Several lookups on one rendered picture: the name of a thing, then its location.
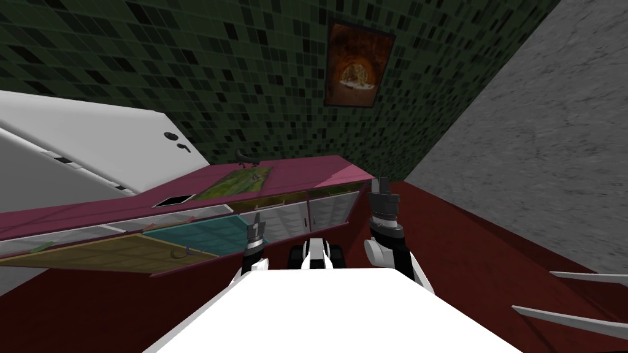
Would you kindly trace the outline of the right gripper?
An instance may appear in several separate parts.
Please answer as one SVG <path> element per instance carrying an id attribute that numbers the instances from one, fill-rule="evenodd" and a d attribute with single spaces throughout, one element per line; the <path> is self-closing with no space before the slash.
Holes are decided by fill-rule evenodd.
<path id="1" fill-rule="evenodd" d="M 373 214 L 397 216 L 399 213 L 400 197 L 398 194 L 391 194 L 387 178 L 374 178 L 371 181 L 370 192 L 367 193 L 367 196 Z"/>

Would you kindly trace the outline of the teal cupboard door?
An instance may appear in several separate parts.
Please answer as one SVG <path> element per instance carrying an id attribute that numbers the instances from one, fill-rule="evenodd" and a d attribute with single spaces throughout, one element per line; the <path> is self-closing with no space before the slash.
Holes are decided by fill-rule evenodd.
<path id="1" fill-rule="evenodd" d="M 246 248 L 247 232 L 252 228 L 252 222 L 233 215 L 149 230 L 143 235 L 188 248 L 193 253 L 227 256 Z"/>

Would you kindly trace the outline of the pink cabinet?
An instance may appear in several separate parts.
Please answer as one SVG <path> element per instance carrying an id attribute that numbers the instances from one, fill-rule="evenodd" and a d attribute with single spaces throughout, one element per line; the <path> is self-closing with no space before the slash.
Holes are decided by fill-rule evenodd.
<path id="1" fill-rule="evenodd" d="M 0 214 L 0 259 L 256 213 L 281 243 L 344 226 L 370 178 L 339 156 L 210 165 L 128 198 Z"/>

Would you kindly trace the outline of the black faucet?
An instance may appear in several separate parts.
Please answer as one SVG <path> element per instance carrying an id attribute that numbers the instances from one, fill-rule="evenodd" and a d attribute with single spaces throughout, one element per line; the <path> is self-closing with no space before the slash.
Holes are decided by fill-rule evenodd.
<path id="1" fill-rule="evenodd" d="M 238 165 L 241 166 L 241 168 L 243 169 L 245 169 L 247 165 L 250 165 L 251 167 L 258 167 L 261 162 L 257 158 L 244 155 L 240 149 L 235 150 L 235 158 L 238 162 Z"/>

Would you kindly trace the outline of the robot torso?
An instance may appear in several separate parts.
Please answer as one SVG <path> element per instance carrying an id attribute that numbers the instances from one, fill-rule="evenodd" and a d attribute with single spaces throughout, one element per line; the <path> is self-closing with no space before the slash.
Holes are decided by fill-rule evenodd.
<path id="1" fill-rule="evenodd" d="M 435 295 L 392 252 L 365 242 L 370 268 L 333 268 L 320 239 L 297 269 L 264 259 L 143 353 L 521 353 Z"/>

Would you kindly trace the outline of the orange framed picture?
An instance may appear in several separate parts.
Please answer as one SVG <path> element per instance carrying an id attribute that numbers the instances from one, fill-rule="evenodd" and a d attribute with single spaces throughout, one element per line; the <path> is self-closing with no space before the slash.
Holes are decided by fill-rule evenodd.
<path id="1" fill-rule="evenodd" d="M 324 106 L 373 108 L 396 36 L 338 18 L 328 24 Z"/>

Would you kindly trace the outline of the olive cupboard door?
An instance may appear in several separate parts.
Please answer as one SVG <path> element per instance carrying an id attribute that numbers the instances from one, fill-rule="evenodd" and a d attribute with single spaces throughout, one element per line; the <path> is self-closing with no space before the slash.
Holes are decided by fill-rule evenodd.
<path id="1" fill-rule="evenodd" d="M 217 255 L 135 233 L 0 259 L 0 267 L 163 273 Z"/>

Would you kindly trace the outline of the white flat bar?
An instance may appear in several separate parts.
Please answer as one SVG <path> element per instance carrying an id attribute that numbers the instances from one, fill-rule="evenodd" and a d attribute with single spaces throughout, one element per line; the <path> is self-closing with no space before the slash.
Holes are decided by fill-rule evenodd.
<path id="1" fill-rule="evenodd" d="M 602 321 L 579 316 L 568 316 L 567 314 L 554 313 L 516 305 L 513 305 L 512 308 L 522 316 L 553 322 L 555 324 L 578 328 L 628 341 L 628 324 L 626 323 Z"/>
<path id="2" fill-rule="evenodd" d="M 575 273 L 564 271 L 551 271 L 558 278 L 577 279 L 598 283 L 621 284 L 628 287 L 628 274 L 599 274 L 599 273 Z"/>

